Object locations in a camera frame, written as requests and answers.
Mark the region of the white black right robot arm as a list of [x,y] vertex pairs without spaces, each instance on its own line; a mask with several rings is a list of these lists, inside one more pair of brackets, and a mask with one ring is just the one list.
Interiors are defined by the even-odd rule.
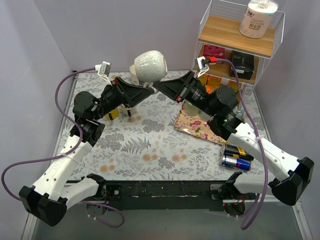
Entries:
[[183,77],[157,81],[152,85],[171,100],[188,101],[210,117],[210,130],[231,145],[244,149],[257,161],[267,166],[266,193],[280,202],[294,206],[311,181],[315,163],[308,157],[299,159],[255,133],[251,124],[233,109],[239,101],[228,85],[219,86],[208,93],[201,82],[189,71]]

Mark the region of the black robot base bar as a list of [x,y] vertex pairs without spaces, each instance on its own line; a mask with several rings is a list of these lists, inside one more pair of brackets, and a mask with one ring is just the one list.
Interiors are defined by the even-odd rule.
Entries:
[[215,180],[108,180],[105,199],[124,210],[209,210],[241,215],[253,194],[232,197]]

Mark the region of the yellow ceramic mug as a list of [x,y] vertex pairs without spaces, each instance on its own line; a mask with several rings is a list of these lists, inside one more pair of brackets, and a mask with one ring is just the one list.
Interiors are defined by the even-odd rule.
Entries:
[[104,117],[110,121],[113,121],[114,119],[116,119],[119,115],[119,109],[115,108],[112,111],[110,111],[109,113],[107,113]]

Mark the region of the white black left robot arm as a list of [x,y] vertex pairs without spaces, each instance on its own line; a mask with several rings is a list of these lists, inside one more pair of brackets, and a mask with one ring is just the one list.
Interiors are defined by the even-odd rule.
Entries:
[[65,183],[101,137],[105,124],[99,120],[121,105],[133,108],[152,94],[152,88],[128,84],[120,77],[106,85],[99,98],[88,91],[79,92],[72,110],[76,124],[60,152],[62,157],[54,160],[31,187],[23,186],[19,191],[27,212],[53,227],[82,200],[104,199],[107,182],[99,175],[89,174],[69,187]]

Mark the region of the grey ceramic mug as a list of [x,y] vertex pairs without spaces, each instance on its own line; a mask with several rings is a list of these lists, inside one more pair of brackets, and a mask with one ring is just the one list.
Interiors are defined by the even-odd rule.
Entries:
[[205,112],[201,111],[201,112],[199,113],[199,118],[200,118],[202,121],[204,121],[204,122],[209,122],[209,121],[212,121],[212,120],[213,120],[214,115],[211,116],[211,115],[208,115],[208,114],[206,114]]

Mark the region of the speckled white ceramic mug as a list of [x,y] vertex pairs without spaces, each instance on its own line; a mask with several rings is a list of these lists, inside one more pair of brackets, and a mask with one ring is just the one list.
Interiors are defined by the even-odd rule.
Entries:
[[133,65],[136,77],[144,87],[162,81],[168,74],[166,58],[158,50],[140,54]]

